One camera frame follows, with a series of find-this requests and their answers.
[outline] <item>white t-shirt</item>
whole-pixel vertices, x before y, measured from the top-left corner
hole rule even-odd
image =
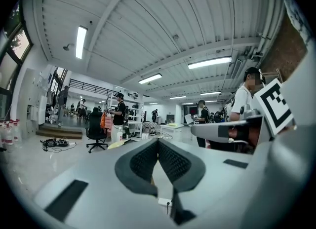
[[[80,108],[81,108],[81,109],[84,109],[84,106],[85,106],[85,105],[84,105],[84,102],[81,101],[81,102],[80,102]]]
[[[232,108],[232,112],[240,113],[240,108],[244,106],[245,104],[250,105],[250,108],[252,109],[251,93],[245,86],[242,86],[236,92],[235,102]]]

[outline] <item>window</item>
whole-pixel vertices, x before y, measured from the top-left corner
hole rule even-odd
[[[63,68],[57,68],[57,74],[61,80],[63,79],[63,73],[64,73]]]
[[[0,48],[0,119],[10,117],[15,82],[32,47],[20,2],[12,9],[3,30],[7,43]]]
[[[0,87],[7,89],[18,64],[6,53],[0,64]]]
[[[59,83],[58,83],[58,81],[54,78],[54,79],[53,79],[53,82],[52,82],[52,84],[51,84],[50,90],[51,90],[52,92],[54,92],[55,95],[57,94],[58,87],[59,87]]]
[[[13,33],[13,31],[21,23],[22,19],[20,16],[20,3],[18,2],[12,9],[10,16],[8,17],[7,22],[4,25],[4,33],[7,37]]]
[[[15,53],[15,55],[21,60],[23,54],[29,46],[30,42],[25,34],[24,29],[21,28],[13,38],[10,47]]]

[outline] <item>black railing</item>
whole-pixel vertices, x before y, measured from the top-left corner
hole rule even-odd
[[[129,97],[131,99],[136,99],[136,98],[138,98],[138,93],[129,94]]]
[[[98,94],[102,94],[106,96],[111,96],[112,93],[113,95],[118,94],[118,91],[101,88],[89,83],[85,83],[85,82],[77,81],[73,79],[70,79],[69,87],[82,89],[82,90],[86,90],[86,91],[90,91],[90,92],[94,92],[94,93],[98,93]]]

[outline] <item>black t-shirt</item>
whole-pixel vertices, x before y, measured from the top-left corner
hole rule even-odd
[[[207,107],[204,107],[202,112],[201,112],[201,117],[200,118],[204,118],[205,121],[199,121],[200,124],[205,124],[208,118],[208,111],[207,111]]]
[[[125,114],[125,103],[122,101],[118,103],[115,107],[116,112],[122,112],[122,115],[114,115],[113,125],[123,125],[124,124],[124,114]]]

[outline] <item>person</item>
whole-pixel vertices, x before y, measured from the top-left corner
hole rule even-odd
[[[69,87],[65,86],[64,90],[60,91],[58,96],[58,126],[62,126],[62,117],[64,116],[64,109],[66,108],[66,102],[68,98]]]
[[[158,116],[158,110],[155,109],[154,111],[152,111],[152,120],[153,120],[153,123],[156,122],[157,116]]]
[[[205,106],[204,100],[199,100],[198,106],[202,109],[201,116],[197,117],[195,121],[198,121],[199,124],[206,124],[208,121],[208,108]],[[197,137],[197,143],[200,148],[205,148],[205,139]]]
[[[115,110],[110,110],[109,113],[114,115],[113,118],[113,127],[111,130],[111,139],[112,142],[117,142],[117,135],[119,132],[119,128],[123,130],[124,124],[124,115],[125,115],[125,103],[124,103],[124,95],[122,93],[117,94],[118,106]]]
[[[75,106],[74,106],[74,103],[72,103],[72,104],[71,104],[71,106],[70,106],[70,111],[71,111],[72,113],[74,113],[74,112],[75,112]]]
[[[77,103],[77,109],[76,109],[76,112],[78,112],[78,114],[79,114],[79,110],[80,110],[80,101]]]
[[[82,118],[82,116],[85,116],[85,99],[83,99],[80,102],[80,107],[79,107],[79,110],[78,110],[78,117]]]
[[[246,70],[243,85],[237,90],[235,99],[232,103],[232,111],[230,121],[238,121],[240,118],[240,108],[245,104],[250,105],[252,108],[252,95],[256,86],[261,84],[260,72],[257,68],[251,67]]]

